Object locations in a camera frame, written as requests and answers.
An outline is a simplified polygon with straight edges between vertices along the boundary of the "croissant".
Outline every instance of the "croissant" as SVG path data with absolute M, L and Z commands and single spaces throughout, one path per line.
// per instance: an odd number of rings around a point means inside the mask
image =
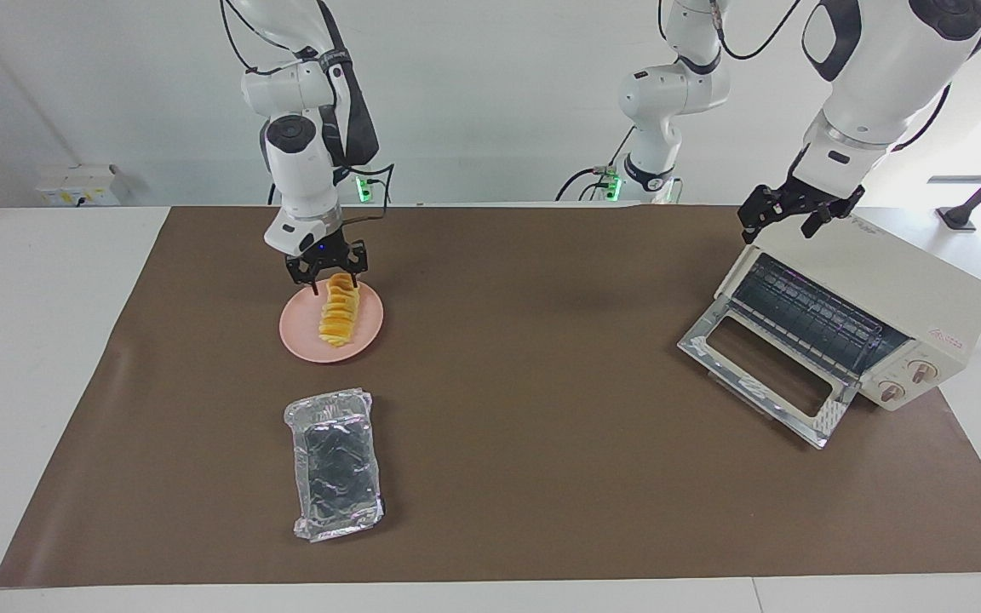
M 358 321 L 359 288 L 350 275 L 338 274 L 328 279 L 328 300 L 320 314 L 320 339 L 333 347 L 349 344 Z

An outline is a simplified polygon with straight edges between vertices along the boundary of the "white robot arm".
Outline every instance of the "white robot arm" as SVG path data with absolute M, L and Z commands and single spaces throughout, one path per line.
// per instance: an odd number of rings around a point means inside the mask
M 731 0 L 717 4 L 728 11 Z M 629 75 L 619 87 L 619 106 L 638 129 L 634 149 L 617 169 L 620 198 L 642 202 L 668 201 L 682 142 L 673 119 L 719 107 L 729 97 L 709 0 L 669 0 L 665 8 L 662 20 L 676 61 Z
M 335 17 L 323 0 L 221 1 L 293 54 L 279 69 L 249 69 L 241 82 L 249 106 L 267 117 L 261 148 L 283 199 L 265 241 L 287 255 L 295 282 L 314 290 L 324 269 L 365 272 L 365 245 L 343 237 L 336 186 L 350 167 L 369 163 L 378 144 Z
M 749 243 L 791 215 L 809 214 L 810 238 L 852 212 L 861 181 L 981 48 L 981 0 L 822 0 L 802 47 L 832 94 L 785 185 L 758 186 L 741 206 Z

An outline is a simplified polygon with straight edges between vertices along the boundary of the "brown tabletop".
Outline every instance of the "brown tabletop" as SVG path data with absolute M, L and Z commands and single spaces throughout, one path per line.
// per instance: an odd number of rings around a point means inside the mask
M 334 366 L 278 339 L 272 217 L 172 210 L 0 587 L 981 571 L 981 462 L 938 392 L 859 401 L 817 451 L 678 352 L 735 209 L 352 226 L 386 323 Z M 387 515 L 308 544 L 283 410 L 349 387 L 375 396 Z

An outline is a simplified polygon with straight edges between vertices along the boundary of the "plate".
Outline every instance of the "plate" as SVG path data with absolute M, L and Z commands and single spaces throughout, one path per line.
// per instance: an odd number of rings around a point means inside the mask
M 297 292 L 285 306 L 283 317 L 279 319 L 279 336 L 283 338 L 285 348 L 313 364 L 335 364 L 365 352 L 385 323 L 385 306 L 381 303 L 381 297 L 359 280 L 361 299 L 358 318 L 354 321 L 354 334 L 350 344 L 337 348 L 328 345 L 319 336 L 320 315 L 323 314 L 324 303 L 328 301 L 328 286 L 327 283 L 319 283 L 318 286 L 320 295 L 313 294 L 313 288 L 307 287 Z

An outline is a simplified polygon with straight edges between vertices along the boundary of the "white table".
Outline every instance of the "white table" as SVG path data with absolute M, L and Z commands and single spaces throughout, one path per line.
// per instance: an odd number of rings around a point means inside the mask
M 0 209 L 0 561 L 167 213 Z M 860 214 L 981 277 L 976 234 L 930 214 Z M 981 342 L 943 390 L 981 457 Z M 981 610 L 981 575 L 0 591 L 0 610 L 139 609 L 938 612 Z

